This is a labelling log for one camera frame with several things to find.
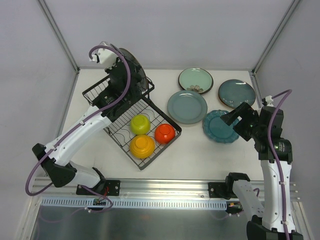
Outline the black striped cream plate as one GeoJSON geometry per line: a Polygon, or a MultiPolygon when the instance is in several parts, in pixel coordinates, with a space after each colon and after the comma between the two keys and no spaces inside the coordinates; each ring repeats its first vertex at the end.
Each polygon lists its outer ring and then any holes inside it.
{"type": "Polygon", "coordinates": [[[137,59],[133,56],[133,54],[130,53],[127,49],[118,48],[113,44],[111,44],[111,47],[113,49],[115,49],[117,52],[121,53],[121,55],[125,58],[128,66],[129,66],[130,72],[135,73],[137,70],[137,68],[136,68],[137,67],[137,59]]]}

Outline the grey deer plate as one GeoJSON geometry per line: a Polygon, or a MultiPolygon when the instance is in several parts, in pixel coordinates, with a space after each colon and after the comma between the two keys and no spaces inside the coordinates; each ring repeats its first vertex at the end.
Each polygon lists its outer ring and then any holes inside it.
{"type": "Polygon", "coordinates": [[[137,73],[140,75],[141,80],[139,81],[141,90],[145,92],[148,89],[148,80],[146,73],[142,67],[142,65],[139,63],[139,61],[136,59],[134,55],[132,55],[131,52],[129,52],[126,49],[123,49],[124,52],[126,52],[126,56],[129,58],[130,61],[132,61],[135,64],[135,68],[137,73]]]}

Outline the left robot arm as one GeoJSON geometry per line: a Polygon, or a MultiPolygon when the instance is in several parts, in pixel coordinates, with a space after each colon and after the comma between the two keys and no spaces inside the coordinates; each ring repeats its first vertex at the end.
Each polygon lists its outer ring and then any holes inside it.
{"type": "Polygon", "coordinates": [[[111,125],[147,90],[148,80],[142,66],[135,60],[127,60],[127,64],[130,81],[127,81],[124,63],[118,60],[105,70],[105,78],[82,93],[89,102],[89,108],[82,117],[52,142],[45,145],[37,143],[32,148],[56,188],[76,183],[86,186],[94,195],[105,190],[104,177],[96,168],[75,164],[72,158],[88,139],[111,125]]]}

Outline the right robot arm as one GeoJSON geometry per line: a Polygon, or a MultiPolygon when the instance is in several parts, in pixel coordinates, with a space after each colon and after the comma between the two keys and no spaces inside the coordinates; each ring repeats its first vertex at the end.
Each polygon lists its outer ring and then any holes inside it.
{"type": "Polygon", "coordinates": [[[292,144],[283,138],[284,112],[279,107],[263,106],[254,110],[243,102],[221,120],[245,141],[254,140],[264,182],[264,202],[253,192],[244,173],[230,173],[224,192],[237,197],[247,217],[246,236],[249,240],[302,240],[290,209],[290,174],[293,162],[292,144]]]}

